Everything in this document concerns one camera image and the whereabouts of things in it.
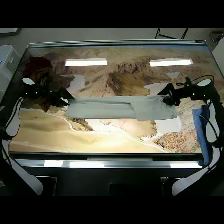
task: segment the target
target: tabletop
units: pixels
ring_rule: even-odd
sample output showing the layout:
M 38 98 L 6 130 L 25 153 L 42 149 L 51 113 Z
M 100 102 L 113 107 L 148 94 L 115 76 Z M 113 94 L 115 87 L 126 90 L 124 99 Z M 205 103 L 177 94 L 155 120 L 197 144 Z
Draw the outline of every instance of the tabletop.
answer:
M 167 83 L 203 75 L 215 77 L 224 99 L 224 80 L 204 41 L 123 40 L 30 44 L 3 98 L 12 107 L 23 91 L 22 77 L 44 74 L 50 89 L 66 88 L 74 97 L 153 96 Z M 10 151 L 60 153 L 201 153 L 192 109 L 201 101 L 182 99 L 178 118 L 78 119 L 66 108 L 24 100 L 20 129 Z

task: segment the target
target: table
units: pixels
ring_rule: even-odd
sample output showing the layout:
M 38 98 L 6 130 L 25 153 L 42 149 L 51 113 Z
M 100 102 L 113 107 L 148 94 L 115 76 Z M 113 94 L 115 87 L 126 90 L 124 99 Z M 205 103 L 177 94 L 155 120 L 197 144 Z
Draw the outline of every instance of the table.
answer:
M 74 96 L 146 96 L 172 82 L 184 82 L 202 75 L 213 75 L 224 99 L 224 80 L 204 41 L 122 40 L 75 41 L 30 44 L 7 89 L 3 105 L 13 107 L 24 91 L 21 78 L 27 75 L 31 57 L 50 62 L 49 88 L 67 88 Z M 107 65 L 65 66 L 67 59 L 106 59 Z M 150 66 L 159 59 L 187 59 L 190 65 Z M 81 154 L 173 154 L 201 153 L 194 128 L 192 109 L 200 101 L 183 99 L 177 107 L 179 120 L 137 121 L 135 119 L 69 119 L 64 108 L 51 107 L 47 113 L 38 104 L 25 100 L 21 126 L 10 144 L 11 152 Z M 7 120 L 5 114 L 0 118 Z

